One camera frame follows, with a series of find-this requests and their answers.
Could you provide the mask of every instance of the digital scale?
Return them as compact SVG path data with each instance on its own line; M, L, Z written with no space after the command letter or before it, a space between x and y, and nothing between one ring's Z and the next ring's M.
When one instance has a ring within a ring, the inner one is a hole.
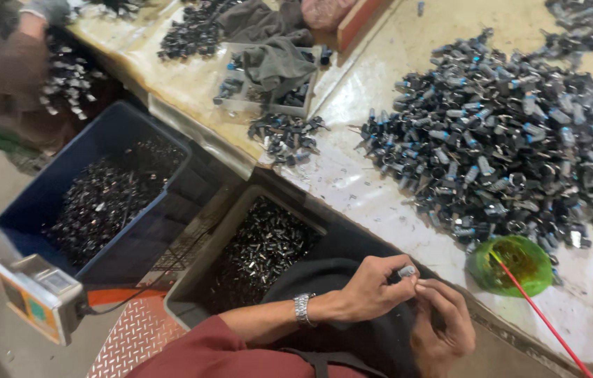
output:
M56 344L70 344L87 305L81 283L34 254L11 264L0 259L0 287L23 320Z

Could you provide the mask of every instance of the red stick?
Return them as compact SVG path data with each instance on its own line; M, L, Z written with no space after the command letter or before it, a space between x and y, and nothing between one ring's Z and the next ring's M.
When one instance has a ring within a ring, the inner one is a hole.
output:
M551 332L553 332L553 335L555 335L555 337L562 344L562 346L565 348L565 350L567 350L567 353L569 353L569 356L572 357L572 360L574 360L574 362L577 363L578 367L583 371L583 374L585 374L586 377L588 377L588 378L593 378L593 374L588 370L586 365L584 365L581 362L581 360L578 359L576 353L574 353L574 351L569 347L569 345L567 345L567 343L560 336L558 331L556 331L555 328L553 328L553 325L550 322L548 322L548 319L546 319L546 316L544 316L544 314L541 312L541 310L539 310L539 307L537 307L537 305L534 304L532 299L527 295L525 290L523 290L523 288L522 288L522 286L520 286L518 280L516 280L515 277L513 276L513 274L510 273L509 269L506 267L506 265L504 265L502 260L497 256L497 254L495 254L493 252L491 252L490 254L493 255L494 259L497 260L497 262L499 262L499 265L502 265L502 268L509 275L510 279L513 281L513 284L518 288L518 290L520 290L520 293L525 297L525 299L527 299L527 301L529 302L529 305L532 306L534 311L537 312L537 314L544 321L544 323L546 323L546 325L548 326L548 329Z

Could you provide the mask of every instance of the hand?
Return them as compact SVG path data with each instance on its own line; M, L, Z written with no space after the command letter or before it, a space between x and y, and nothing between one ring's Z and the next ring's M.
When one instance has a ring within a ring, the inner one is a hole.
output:
M50 25L62 26L70 14L70 5L67 0L31 0L21 12L44 18Z
M313 322L361 322L387 314L399 303L415 296L414 286L419 277L417 269L414 275L404 277L394 285L387 283L387 278L394 271L408 265L415 266L405 254L365 258L342 290L331 291L310 300L309 318Z
M418 280L418 312L410 339L423 378L446 378L452 364L476 348L476 332L464 297L438 280ZM431 312L445 321L445 331L434 330Z

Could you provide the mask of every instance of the silver wristwatch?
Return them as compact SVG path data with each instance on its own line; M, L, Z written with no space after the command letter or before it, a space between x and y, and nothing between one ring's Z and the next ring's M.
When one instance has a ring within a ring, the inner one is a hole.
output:
M314 297L314 293L303 293L294 297L294 309L296 310L296 323L299 327L315 328L317 323L311 323L308 319L308 300Z

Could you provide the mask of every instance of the gray glove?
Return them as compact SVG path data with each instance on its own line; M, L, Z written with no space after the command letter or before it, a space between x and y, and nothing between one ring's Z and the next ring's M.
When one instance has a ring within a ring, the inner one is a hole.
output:
M50 25L62 26L70 14L70 5L67 0L31 0L21 12L33 13L47 20Z

